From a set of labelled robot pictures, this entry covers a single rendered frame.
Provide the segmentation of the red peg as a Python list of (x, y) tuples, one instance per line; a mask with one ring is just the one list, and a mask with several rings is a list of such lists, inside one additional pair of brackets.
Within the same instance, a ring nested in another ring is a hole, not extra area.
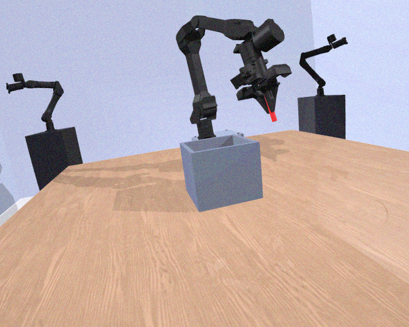
[[(268, 104), (267, 104), (267, 106), (268, 106)], [(268, 109), (269, 109), (269, 106), (268, 106)], [(270, 116), (271, 116), (272, 122), (277, 121), (277, 120), (276, 120), (275, 113), (274, 113), (274, 112), (271, 112), (271, 111), (270, 111), (270, 109), (269, 109), (269, 113), (270, 113)]]

